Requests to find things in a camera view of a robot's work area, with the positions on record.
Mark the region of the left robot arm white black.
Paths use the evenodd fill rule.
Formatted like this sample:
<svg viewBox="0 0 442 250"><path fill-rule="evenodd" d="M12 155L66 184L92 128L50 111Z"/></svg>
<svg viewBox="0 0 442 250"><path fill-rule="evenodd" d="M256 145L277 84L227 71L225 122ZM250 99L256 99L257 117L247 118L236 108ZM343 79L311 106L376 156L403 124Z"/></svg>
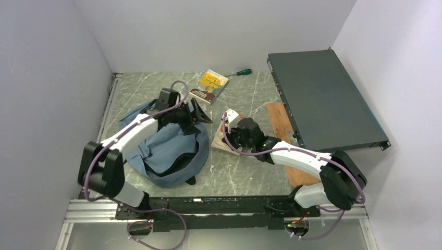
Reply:
<svg viewBox="0 0 442 250"><path fill-rule="evenodd" d="M195 184L208 159L205 128L212 123L196 99L186 102L179 92L164 88L159 97L127 113L119 131L83 150L78 183L129 205L138 219L149 214L149 194L130 184L124 166L161 188Z"/></svg>

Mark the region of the blue grey backpack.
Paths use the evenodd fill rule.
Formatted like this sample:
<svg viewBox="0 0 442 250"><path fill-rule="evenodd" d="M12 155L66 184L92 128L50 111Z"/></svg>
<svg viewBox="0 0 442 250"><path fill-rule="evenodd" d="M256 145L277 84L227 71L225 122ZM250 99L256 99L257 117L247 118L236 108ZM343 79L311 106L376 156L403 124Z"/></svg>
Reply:
<svg viewBox="0 0 442 250"><path fill-rule="evenodd" d="M112 149L122 153L126 161L140 175L162 188L188 182L204 167L209 155L206 127L196 123L201 133L184 135L180 126L169 124L160 128L156 105L138 107L120 120Z"/></svg>

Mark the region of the orange children's book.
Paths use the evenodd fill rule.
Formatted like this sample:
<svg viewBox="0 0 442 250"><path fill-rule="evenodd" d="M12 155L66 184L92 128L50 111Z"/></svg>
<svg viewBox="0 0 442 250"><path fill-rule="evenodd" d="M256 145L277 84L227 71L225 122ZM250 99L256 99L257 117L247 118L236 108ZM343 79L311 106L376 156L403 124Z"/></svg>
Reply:
<svg viewBox="0 0 442 250"><path fill-rule="evenodd" d="M240 114L240 113L238 113L239 114L239 119L244 119L244 118L246 118L244 115L242 115L242 114ZM215 135L214 135L214 138L213 138L213 140L212 140L212 143L211 143L211 147L213 147L213 148L217 148L217 149L222 149L222 150L224 150L224 151L227 151L227 152L230 152L230 153L233 153L234 155L237 155L237 156L239 156L240 154L238 153L238 152L236 152L236 151L233 151L229 146L228 146L228 144L225 142L225 140L224 140L224 135L223 135L223 132L222 132L222 128L223 128L223 123L222 123L222 120L220 121L220 124L219 124L219 126L218 126L218 129L217 129L217 131L216 131L216 133L215 133ZM231 136L233 136L234 135L234 132L233 132L233 129L232 129L232 131L231 132L228 132L228 128L225 128L225 131L226 131L226 135L227 135L227 137L231 137ZM232 144L232 146L234 145L234 140L233 139L229 139L229 141L230 141L230 143ZM241 150L242 152L244 152L245 150L242 148L242 147L240 147L240 146L235 146L236 147L236 149L238 149L238 150Z"/></svg>

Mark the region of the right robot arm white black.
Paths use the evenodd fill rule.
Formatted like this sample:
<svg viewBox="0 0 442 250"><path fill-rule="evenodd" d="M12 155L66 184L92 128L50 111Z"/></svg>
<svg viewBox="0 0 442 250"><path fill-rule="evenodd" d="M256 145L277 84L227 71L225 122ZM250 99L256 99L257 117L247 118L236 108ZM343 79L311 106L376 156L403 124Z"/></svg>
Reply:
<svg viewBox="0 0 442 250"><path fill-rule="evenodd" d="M227 145L240 154L288 166L320 180L316 184L300 184L290 193L287 209L293 216L324 204L347 211L366 201L363 189L367 179L344 151L319 153L303 149L265 136L252 118L230 118L227 114L223 116L222 132Z"/></svg>

